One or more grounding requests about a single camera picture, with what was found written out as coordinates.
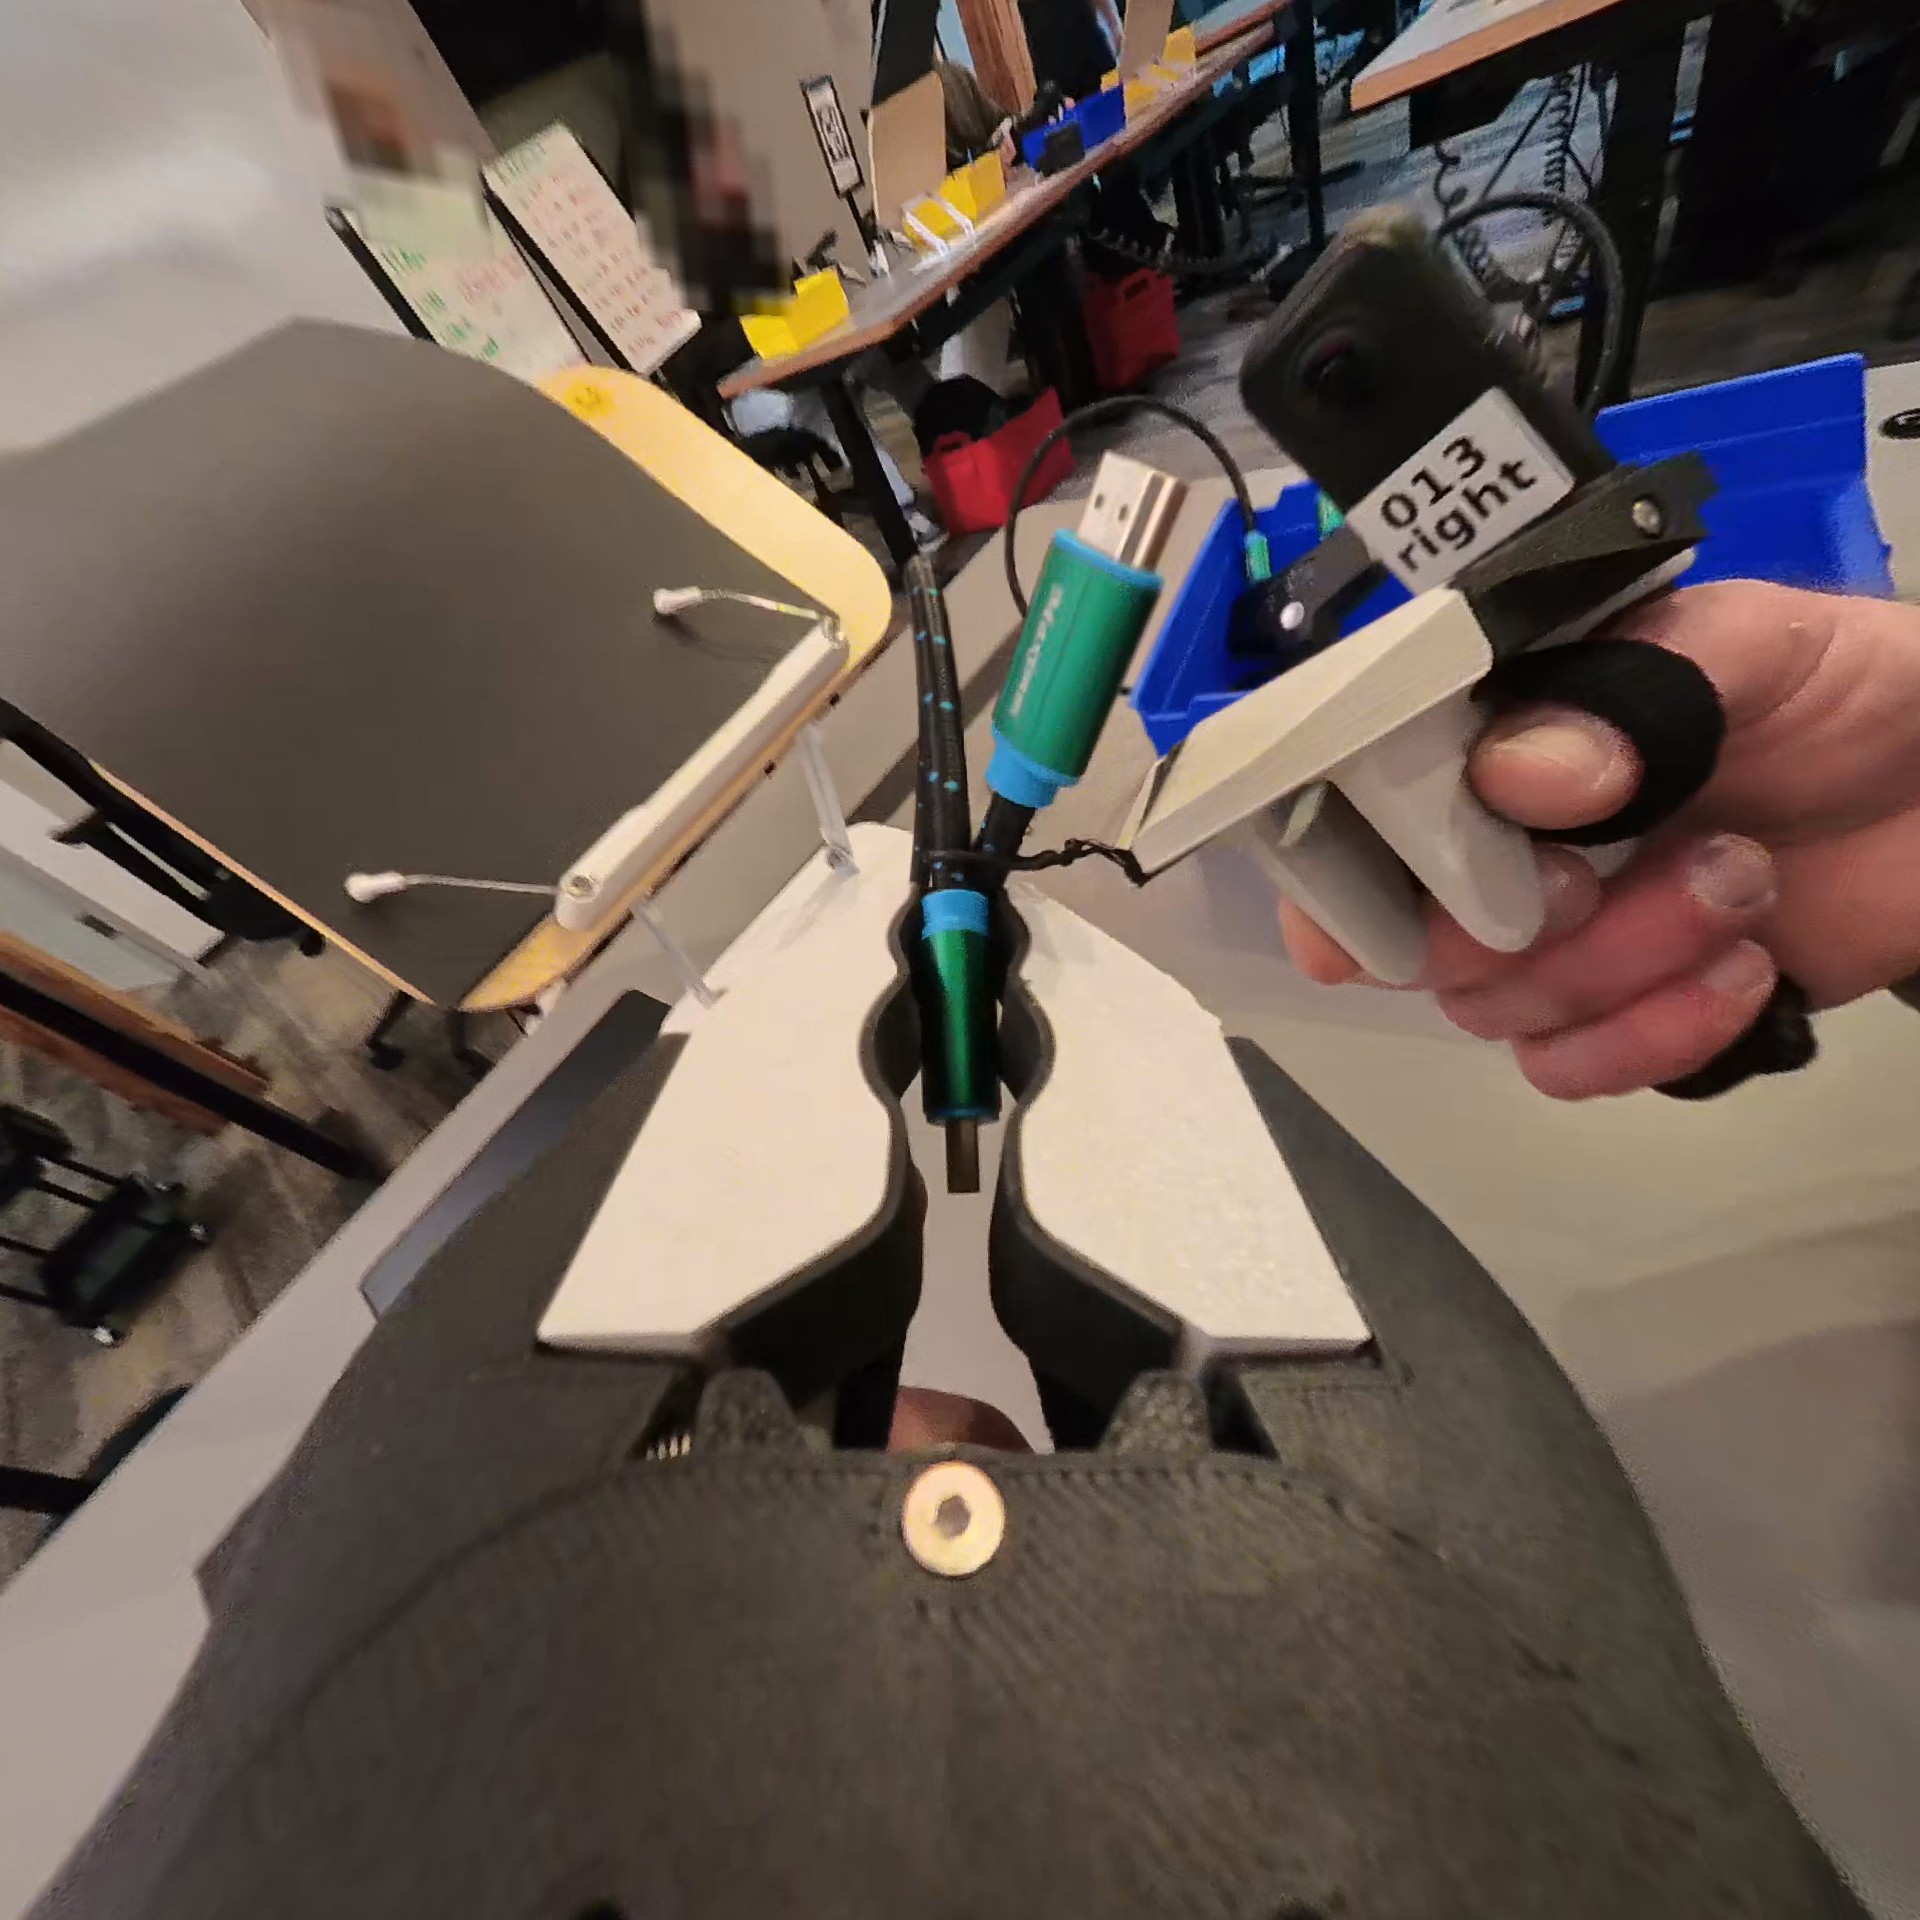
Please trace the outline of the wooden desk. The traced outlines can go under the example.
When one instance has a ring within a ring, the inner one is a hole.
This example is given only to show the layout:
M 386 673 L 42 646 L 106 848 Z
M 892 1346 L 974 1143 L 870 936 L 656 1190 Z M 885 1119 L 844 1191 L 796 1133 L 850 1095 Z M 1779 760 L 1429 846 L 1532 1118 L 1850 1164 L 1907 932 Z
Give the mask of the wooden desk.
M 716 385 L 719 398 L 738 403 L 768 388 L 819 393 L 857 493 L 876 519 L 885 565 L 903 567 L 918 554 L 918 542 L 854 396 L 857 366 L 873 354 L 892 362 L 918 362 L 960 336 L 998 299 L 1031 287 L 1057 290 L 1061 254 L 1091 225 L 1091 186 L 1140 167 L 1191 177 L 1202 140 L 1212 140 L 1231 112 L 1262 100 L 1249 71 L 1269 50 L 1282 50 L 1275 88 L 1287 109 L 1289 171 L 1309 220 L 1301 257 L 1318 251 L 1326 244 L 1323 88 L 1315 71 L 1323 13 L 1326 5 L 1252 5 L 1228 13 L 1225 26 L 1212 26 L 1199 38 L 1191 74 L 1171 83 L 1117 139 L 1057 177 L 1040 181 L 1018 171 L 1005 204 L 980 229 L 933 257 L 903 263 L 892 273 L 880 273 L 854 294 L 844 322 L 793 356 L 738 366 Z

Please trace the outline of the blue plastic bin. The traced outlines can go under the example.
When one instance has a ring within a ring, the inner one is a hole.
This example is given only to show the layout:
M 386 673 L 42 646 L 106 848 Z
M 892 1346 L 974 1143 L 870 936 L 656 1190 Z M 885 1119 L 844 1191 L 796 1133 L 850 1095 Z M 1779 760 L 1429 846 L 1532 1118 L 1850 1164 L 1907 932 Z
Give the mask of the blue plastic bin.
M 1698 450 L 1716 469 L 1709 535 L 1686 586 L 1747 579 L 1893 599 L 1892 545 L 1867 490 L 1870 428 L 1856 354 L 1622 403 L 1597 417 L 1600 442 L 1626 465 Z M 1269 675 L 1228 645 L 1242 592 L 1242 517 L 1225 499 L 1196 560 L 1171 565 L 1161 634 L 1131 690 L 1161 755 Z

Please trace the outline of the small yellow bin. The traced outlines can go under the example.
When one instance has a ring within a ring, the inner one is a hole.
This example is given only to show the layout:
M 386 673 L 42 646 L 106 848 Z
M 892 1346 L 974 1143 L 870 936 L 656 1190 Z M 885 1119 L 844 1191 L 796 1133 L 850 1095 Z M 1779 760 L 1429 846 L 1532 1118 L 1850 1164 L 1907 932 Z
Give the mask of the small yellow bin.
M 748 351 L 762 362 L 790 361 L 850 322 L 854 302 L 839 268 L 793 280 L 785 299 L 758 302 L 738 317 Z

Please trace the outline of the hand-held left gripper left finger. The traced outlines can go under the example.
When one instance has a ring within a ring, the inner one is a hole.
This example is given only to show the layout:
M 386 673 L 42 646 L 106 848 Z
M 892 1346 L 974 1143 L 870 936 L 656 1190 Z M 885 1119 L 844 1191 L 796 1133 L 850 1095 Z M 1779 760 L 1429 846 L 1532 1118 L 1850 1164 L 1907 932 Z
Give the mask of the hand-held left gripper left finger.
M 785 896 L 728 952 L 541 1313 L 577 1354 L 709 1354 L 880 1223 L 903 1095 L 880 1059 L 905 896 Z

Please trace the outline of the person's right hand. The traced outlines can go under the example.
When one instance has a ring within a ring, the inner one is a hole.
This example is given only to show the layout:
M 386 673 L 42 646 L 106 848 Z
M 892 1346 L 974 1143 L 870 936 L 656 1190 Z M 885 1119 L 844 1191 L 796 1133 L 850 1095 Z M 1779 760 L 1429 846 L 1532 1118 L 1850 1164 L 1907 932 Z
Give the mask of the person's right hand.
M 1722 583 L 1631 611 L 1617 638 L 1717 690 L 1716 777 L 1600 878 L 1572 832 L 1636 802 L 1632 738 L 1572 696 L 1499 694 L 1470 785 L 1549 838 L 1549 921 L 1499 954 L 1428 906 L 1414 980 L 1557 1102 L 1716 1069 L 1779 978 L 1814 1013 L 1917 985 L 1917 609 Z

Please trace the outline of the whiteboard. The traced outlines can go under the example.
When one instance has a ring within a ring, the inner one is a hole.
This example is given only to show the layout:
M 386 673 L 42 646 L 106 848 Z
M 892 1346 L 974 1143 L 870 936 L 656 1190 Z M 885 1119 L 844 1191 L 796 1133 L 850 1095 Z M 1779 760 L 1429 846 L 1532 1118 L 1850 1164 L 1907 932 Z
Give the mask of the whiteboard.
M 475 177 L 352 167 L 327 223 L 411 336 L 523 382 L 584 366 Z
M 482 189 L 611 366 L 651 379 L 699 336 L 679 277 L 576 130 L 549 124 L 488 161 Z

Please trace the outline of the black metal cart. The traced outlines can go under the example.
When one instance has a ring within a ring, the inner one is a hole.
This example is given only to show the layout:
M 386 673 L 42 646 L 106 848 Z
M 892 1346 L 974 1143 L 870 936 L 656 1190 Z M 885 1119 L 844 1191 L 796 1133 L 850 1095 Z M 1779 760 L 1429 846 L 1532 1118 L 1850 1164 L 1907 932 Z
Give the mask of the black metal cart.
M 2 1108 L 2 1218 L 37 1202 L 73 1218 L 51 1242 L 2 1232 L 2 1302 L 41 1311 L 100 1348 L 118 1348 L 132 1311 L 214 1245 L 176 1183 L 88 1167 L 63 1128 Z

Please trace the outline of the white laptop stand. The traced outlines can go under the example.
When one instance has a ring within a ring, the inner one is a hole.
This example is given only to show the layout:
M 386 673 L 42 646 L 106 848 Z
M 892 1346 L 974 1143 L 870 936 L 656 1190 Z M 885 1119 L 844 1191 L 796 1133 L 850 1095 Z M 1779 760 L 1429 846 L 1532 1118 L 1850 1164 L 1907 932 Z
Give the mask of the white laptop stand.
M 549 1009 L 584 961 L 639 921 L 660 944 L 670 970 L 696 999 L 712 1002 L 699 967 L 676 936 L 660 924 L 652 896 L 689 863 L 689 856 L 719 829 L 750 793 L 758 777 L 770 777 L 785 760 L 805 767 L 814 819 L 833 871 L 854 871 L 854 829 L 835 793 L 835 777 L 824 749 L 824 720 L 839 706 L 880 646 L 859 645 L 839 613 L 796 604 L 788 599 L 750 595 L 740 589 L 679 586 L 652 592 L 656 622 L 691 638 L 691 617 L 709 609 L 756 611 L 799 624 L 778 661 L 745 703 L 667 773 L 651 798 L 618 816 L 601 837 L 577 851 L 558 882 L 457 878 L 426 871 L 350 871 L 343 892 L 357 906 L 402 899 L 408 892 L 488 892 L 538 899 L 549 909 L 546 924 L 529 936 L 521 958 L 511 958 L 478 991 L 475 1005 L 525 1002 Z

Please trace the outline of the wooden table with black legs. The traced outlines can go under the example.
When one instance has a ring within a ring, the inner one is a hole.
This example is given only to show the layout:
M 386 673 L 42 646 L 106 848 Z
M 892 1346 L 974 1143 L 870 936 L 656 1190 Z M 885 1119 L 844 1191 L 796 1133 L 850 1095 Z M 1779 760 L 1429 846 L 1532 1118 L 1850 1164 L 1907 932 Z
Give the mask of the wooden table with black legs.
M 228 947 L 327 952 L 327 934 L 187 829 L 2 706 L 2 888 L 138 952 L 160 980 L 199 980 Z M 2 1040 L 133 1114 L 214 1139 L 241 1133 L 359 1190 L 386 1167 L 359 1137 L 272 1102 L 251 1059 L 166 1016 L 147 985 L 98 978 L 41 932 L 2 927 Z

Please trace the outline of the wooden board with black surface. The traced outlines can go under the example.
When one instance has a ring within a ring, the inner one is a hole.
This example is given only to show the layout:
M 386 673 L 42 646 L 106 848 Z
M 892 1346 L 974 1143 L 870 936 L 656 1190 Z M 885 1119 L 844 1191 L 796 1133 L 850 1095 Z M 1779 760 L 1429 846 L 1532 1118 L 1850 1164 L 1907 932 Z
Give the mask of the wooden board with black surface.
M 289 322 L 2 454 L 2 706 L 405 997 L 470 1013 L 538 899 L 799 638 L 656 589 L 816 604 L 880 646 L 880 560 L 652 382 L 529 385 Z

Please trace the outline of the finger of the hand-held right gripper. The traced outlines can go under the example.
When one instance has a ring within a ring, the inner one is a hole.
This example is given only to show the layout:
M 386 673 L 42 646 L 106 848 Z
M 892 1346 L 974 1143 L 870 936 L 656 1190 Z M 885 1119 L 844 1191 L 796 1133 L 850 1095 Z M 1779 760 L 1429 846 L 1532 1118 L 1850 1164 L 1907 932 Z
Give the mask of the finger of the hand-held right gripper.
M 1465 595 L 1429 589 L 1199 723 L 1142 785 L 1119 846 L 1161 876 L 1242 838 L 1387 985 L 1425 970 L 1425 900 L 1518 954 L 1546 927 L 1543 866 L 1465 782 L 1474 690 L 1494 665 Z

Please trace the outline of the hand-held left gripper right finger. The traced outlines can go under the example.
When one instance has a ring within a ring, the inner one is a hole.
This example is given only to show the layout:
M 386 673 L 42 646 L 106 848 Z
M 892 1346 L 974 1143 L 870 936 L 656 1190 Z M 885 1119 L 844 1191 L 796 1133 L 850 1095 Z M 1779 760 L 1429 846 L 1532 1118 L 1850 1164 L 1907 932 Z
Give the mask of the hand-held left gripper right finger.
M 1350 1359 L 1371 1339 L 1225 1025 L 1046 896 L 1009 896 L 989 1284 L 1028 1363 Z

